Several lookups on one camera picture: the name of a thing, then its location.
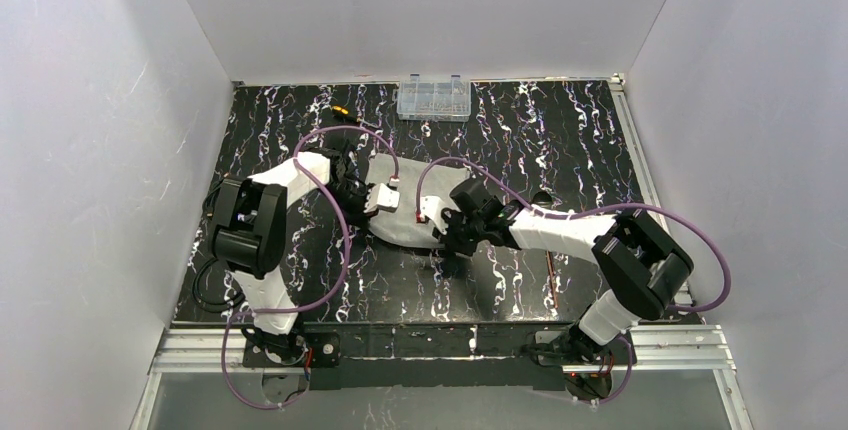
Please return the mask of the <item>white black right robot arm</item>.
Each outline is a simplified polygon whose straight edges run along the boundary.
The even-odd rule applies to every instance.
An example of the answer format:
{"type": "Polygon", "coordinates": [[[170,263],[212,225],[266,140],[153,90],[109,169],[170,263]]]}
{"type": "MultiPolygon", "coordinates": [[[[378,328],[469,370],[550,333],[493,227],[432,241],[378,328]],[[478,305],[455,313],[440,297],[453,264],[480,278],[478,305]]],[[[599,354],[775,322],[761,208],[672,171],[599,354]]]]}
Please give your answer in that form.
{"type": "Polygon", "coordinates": [[[599,267],[608,285],[571,326],[566,344],[599,349],[643,320],[657,320],[691,275],[687,252],[642,208],[575,218],[515,199],[502,202],[479,179],[447,200],[418,201],[417,218],[448,251],[473,255],[481,242],[564,254],[599,267]]]}

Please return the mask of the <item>clear plastic compartment box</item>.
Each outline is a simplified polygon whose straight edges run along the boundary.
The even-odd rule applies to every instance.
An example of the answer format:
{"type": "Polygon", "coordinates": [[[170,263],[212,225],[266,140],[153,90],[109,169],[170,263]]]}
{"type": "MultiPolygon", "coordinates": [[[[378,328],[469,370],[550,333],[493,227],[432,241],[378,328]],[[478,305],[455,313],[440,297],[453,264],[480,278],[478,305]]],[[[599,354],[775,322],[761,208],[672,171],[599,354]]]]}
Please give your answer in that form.
{"type": "Polygon", "coordinates": [[[466,122],[471,117],[471,84],[460,75],[447,80],[411,74],[399,84],[397,115],[407,121],[466,122]]]}

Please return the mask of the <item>black copper spoon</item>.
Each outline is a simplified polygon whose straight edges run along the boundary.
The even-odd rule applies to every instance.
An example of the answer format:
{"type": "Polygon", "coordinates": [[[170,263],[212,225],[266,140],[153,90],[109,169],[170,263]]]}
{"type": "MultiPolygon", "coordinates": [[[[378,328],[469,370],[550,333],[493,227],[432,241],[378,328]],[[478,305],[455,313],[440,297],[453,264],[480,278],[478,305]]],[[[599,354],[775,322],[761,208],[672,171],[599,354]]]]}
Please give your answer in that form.
{"type": "MultiPolygon", "coordinates": [[[[545,190],[540,190],[536,192],[531,200],[531,203],[535,206],[539,206],[543,209],[552,209],[554,206],[554,198],[553,196],[545,190]]],[[[545,253],[546,257],[546,267],[548,273],[548,288],[550,298],[552,300],[552,305],[555,310],[559,308],[558,295],[556,290],[556,268],[555,268],[555,259],[553,254],[550,251],[545,253]]]]}

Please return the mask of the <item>grey cloth napkin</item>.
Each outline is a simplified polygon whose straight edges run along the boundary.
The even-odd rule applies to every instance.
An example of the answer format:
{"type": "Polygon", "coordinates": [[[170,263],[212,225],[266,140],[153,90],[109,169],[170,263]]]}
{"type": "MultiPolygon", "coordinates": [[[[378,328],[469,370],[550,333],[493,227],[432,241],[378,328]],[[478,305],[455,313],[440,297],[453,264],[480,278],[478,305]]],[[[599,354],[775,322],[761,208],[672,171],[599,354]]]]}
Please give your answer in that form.
{"type": "MultiPolygon", "coordinates": [[[[400,193],[398,208],[394,212],[380,210],[369,219],[368,230],[383,242],[412,249],[442,249],[443,245],[432,235],[434,227],[429,223],[418,223],[415,217],[415,195],[418,179],[427,163],[399,157],[400,193]]],[[[450,192],[470,177],[466,168],[436,165],[423,182],[422,196],[441,198],[450,208],[456,205],[450,192]]]]}

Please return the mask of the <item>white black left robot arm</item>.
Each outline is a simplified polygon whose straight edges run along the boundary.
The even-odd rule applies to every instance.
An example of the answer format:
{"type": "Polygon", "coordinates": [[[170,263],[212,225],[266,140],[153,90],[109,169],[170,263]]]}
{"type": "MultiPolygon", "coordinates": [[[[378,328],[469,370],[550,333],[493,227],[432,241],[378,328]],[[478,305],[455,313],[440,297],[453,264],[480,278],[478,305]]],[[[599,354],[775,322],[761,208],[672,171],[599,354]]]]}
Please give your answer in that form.
{"type": "Polygon", "coordinates": [[[213,256],[233,274],[252,309],[253,326],[271,335],[286,335],[295,325],[295,304],[288,295],[280,264],[285,253],[288,208],[317,188],[296,166],[301,164],[324,184],[347,222],[361,226],[370,186],[354,169],[355,145],[331,137],[325,146],[309,146],[269,170],[221,183],[212,211],[209,236],[213,256]]]}

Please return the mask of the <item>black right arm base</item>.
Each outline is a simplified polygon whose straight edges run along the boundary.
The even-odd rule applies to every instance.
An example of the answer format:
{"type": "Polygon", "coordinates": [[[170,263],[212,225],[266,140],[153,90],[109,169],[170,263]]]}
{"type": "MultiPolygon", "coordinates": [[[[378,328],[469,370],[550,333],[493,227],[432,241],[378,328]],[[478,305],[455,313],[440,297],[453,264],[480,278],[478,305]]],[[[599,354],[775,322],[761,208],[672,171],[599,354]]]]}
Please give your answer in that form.
{"type": "Polygon", "coordinates": [[[637,362],[630,334],[618,334],[610,342],[598,344],[577,324],[535,331],[527,338],[523,352],[542,366],[587,365],[602,371],[637,362]]]}

